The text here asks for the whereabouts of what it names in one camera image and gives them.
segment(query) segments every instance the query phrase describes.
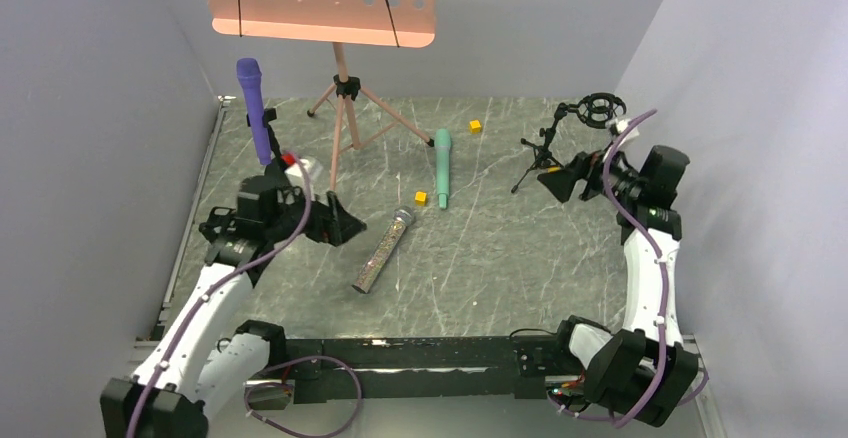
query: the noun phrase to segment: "glitter microphone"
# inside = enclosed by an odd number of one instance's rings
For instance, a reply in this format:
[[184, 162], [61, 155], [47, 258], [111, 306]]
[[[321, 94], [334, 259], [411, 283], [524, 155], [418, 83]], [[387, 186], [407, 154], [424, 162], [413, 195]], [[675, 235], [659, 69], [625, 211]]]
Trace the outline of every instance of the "glitter microphone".
[[354, 290], [360, 293], [368, 293], [371, 290], [371, 286], [377, 281], [377, 276], [380, 275], [383, 265], [388, 261], [389, 256], [400, 241], [400, 237], [403, 236], [403, 232], [413, 223], [415, 223], [415, 215], [412, 213], [412, 208], [401, 206], [395, 210], [392, 224], [389, 225], [389, 229], [386, 230], [386, 234], [383, 235], [383, 239], [380, 240], [380, 244], [377, 245], [377, 249], [374, 250], [371, 258], [359, 272], [359, 278], [353, 284]]

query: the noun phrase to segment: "black clamp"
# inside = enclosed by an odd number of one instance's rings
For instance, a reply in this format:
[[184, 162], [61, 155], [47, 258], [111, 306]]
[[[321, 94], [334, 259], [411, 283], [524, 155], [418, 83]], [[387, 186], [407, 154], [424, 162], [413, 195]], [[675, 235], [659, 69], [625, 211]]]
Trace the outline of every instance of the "black clamp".
[[554, 119], [559, 121], [565, 118], [565, 115], [569, 113], [579, 113], [579, 111], [579, 104], [560, 103], [557, 105], [556, 111], [554, 111]]
[[362, 89], [359, 78], [355, 76], [348, 76], [347, 81], [342, 82], [339, 75], [335, 75], [333, 76], [333, 83], [336, 84], [336, 96], [349, 96], [354, 101], [359, 95], [359, 90]]
[[589, 128], [603, 130], [619, 112], [627, 113], [627, 105], [612, 93], [592, 93], [577, 103], [575, 111], [581, 123]]
[[[249, 128], [250, 127], [250, 115], [245, 114], [244, 119], [247, 122], [247, 126]], [[265, 128], [270, 130], [271, 127], [268, 125], [268, 123], [270, 123], [270, 122], [272, 122], [276, 119], [277, 119], [277, 109], [276, 108], [265, 108], [265, 112], [262, 114], [262, 125]]]

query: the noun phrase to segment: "tripod stand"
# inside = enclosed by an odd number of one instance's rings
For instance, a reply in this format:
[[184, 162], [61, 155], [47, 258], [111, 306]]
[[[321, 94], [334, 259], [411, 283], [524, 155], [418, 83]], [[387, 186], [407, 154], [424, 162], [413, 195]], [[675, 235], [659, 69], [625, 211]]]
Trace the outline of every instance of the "tripod stand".
[[[372, 141], [376, 140], [383, 133], [391, 130], [395, 125], [400, 123], [401, 125], [407, 127], [409, 131], [418, 135], [424, 143], [427, 143], [428, 146], [435, 146], [435, 141], [430, 137], [427, 133], [419, 130], [415, 127], [409, 120], [403, 117], [397, 110], [386, 104], [383, 100], [377, 97], [371, 90], [369, 90], [365, 85], [361, 84], [359, 78], [355, 76], [350, 76], [347, 72], [347, 63], [345, 62], [344, 56], [344, 48], [341, 43], [333, 42], [333, 54], [336, 56], [336, 67], [339, 70], [339, 74], [333, 77], [333, 84], [327, 88], [327, 91], [321, 95], [321, 98], [312, 105], [312, 108], [306, 111], [307, 116], [313, 117], [315, 116], [315, 112], [318, 111], [318, 107], [321, 106], [325, 101], [330, 100], [330, 95], [335, 91], [336, 96], [338, 97], [336, 100], [336, 127], [333, 130], [333, 158], [330, 166], [330, 190], [335, 191], [336, 189], [336, 175], [339, 170], [339, 155], [343, 152], [353, 148], [354, 150], [361, 150], [368, 145]], [[373, 101], [374, 104], [382, 108], [386, 113], [389, 114], [392, 118], [395, 119], [394, 123], [389, 124], [382, 130], [375, 133], [370, 138], [365, 141], [361, 141], [359, 138], [359, 128], [356, 126], [356, 112], [353, 109], [353, 100], [356, 99], [356, 96], [359, 92], [368, 97], [369, 100]], [[344, 116], [347, 114], [347, 129], [350, 131], [351, 143], [344, 148], [341, 148], [341, 134], [342, 128], [344, 127]]]
[[524, 178], [527, 178], [527, 175], [530, 174], [533, 170], [541, 170], [544, 168], [550, 168], [554, 164], [562, 168], [562, 163], [559, 162], [556, 158], [554, 158], [554, 154], [551, 153], [551, 143], [554, 141], [554, 137], [556, 136], [556, 126], [559, 124], [559, 121], [565, 118], [565, 115], [568, 112], [576, 112], [579, 105], [569, 105], [566, 103], [560, 103], [557, 106], [556, 111], [554, 112], [554, 123], [550, 128], [542, 128], [539, 130], [539, 136], [544, 138], [545, 141], [541, 145], [537, 145], [535, 143], [531, 143], [524, 138], [521, 139], [521, 144], [524, 146], [528, 146], [533, 150], [533, 163], [529, 168], [521, 175], [521, 179], [518, 180], [518, 183], [512, 187], [510, 193], [515, 193], [518, 191], [518, 186], [521, 185], [521, 182], [524, 181]]

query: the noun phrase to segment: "purple microphone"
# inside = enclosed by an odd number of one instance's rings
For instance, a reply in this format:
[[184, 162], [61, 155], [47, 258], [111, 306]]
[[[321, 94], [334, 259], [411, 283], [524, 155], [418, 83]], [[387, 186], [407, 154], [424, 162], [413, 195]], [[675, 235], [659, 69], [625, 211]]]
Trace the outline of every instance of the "purple microphone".
[[253, 133], [256, 156], [262, 166], [270, 165], [273, 156], [271, 140], [268, 138], [268, 130], [263, 120], [265, 102], [262, 100], [262, 72], [259, 70], [259, 63], [253, 58], [240, 59], [236, 63], [236, 75], [244, 91], [244, 103], [247, 105], [247, 119], [250, 123], [250, 132]]

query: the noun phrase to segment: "music stand tripod legs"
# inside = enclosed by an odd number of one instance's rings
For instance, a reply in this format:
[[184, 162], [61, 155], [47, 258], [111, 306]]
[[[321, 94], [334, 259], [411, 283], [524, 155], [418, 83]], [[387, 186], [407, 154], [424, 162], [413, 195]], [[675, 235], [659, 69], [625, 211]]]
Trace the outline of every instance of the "music stand tripod legs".
[[[325, 101], [329, 101], [330, 95], [335, 90], [336, 96], [336, 126], [333, 130], [333, 158], [332, 164], [330, 165], [330, 190], [336, 190], [336, 176], [339, 170], [339, 155], [344, 153], [345, 151], [353, 148], [354, 150], [361, 150], [365, 146], [367, 146], [372, 141], [376, 140], [380, 135], [392, 129], [395, 125], [400, 123], [401, 125], [407, 127], [409, 131], [418, 135], [425, 143], [429, 146], [435, 146], [435, 141], [430, 137], [427, 133], [419, 130], [415, 127], [409, 120], [403, 117], [397, 110], [386, 104], [383, 100], [377, 97], [373, 91], [371, 91], [367, 86], [360, 83], [359, 78], [355, 76], [350, 76], [347, 72], [347, 63], [345, 62], [344, 56], [344, 48], [341, 43], [333, 43], [333, 54], [336, 57], [336, 68], [338, 69], [338, 74], [333, 77], [333, 84], [327, 88], [327, 91], [321, 95], [321, 98], [306, 111], [306, 114], [310, 117], [315, 116], [315, 112], [318, 110], [318, 107], [321, 106]], [[388, 113], [395, 121], [382, 130], [375, 133], [370, 138], [365, 141], [360, 140], [359, 138], [359, 128], [356, 126], [356, 111], [353, 109], [353, 100], [356, 99], [359, 92], [362, 92], [369, 100], [373, 101], [375, 105], [382, 108], [386, 113]], [[342, 135], [342, 127], [344, 126], [344, 117], [347, 115], [347, 129], [350, 132], [351, 143], [344, 148], [341, 148], [341, 135]]]
[[560, 163], [559, 160], [554, 158], [554, 154], [551, 153], [551, 150], [549, 150], [548, 147], [540, 146], [535, 143], [530, 143], [524, 138], [521, 139], [521, 144], [533, 148], [533, 164], [531, 164], [530, 167], [527, 168], [527, 170], [524, 172], [524, 174], [521, 175], [521, 179], [518, 180], [518, 183], [516, 183], [515, 186], [512, 187], [510, 193], [515, 193], [516, 191], [518, 191], [518, 186], [521, 185], [521, 182], [524, 181], [524, 178], [527, 178], [527, 175], [530, 174], [530, 172], [533, 170], [550, 168], [554, 164], [556, 164], [556, 166], [560, 168], [563, 167], [562, 163]]

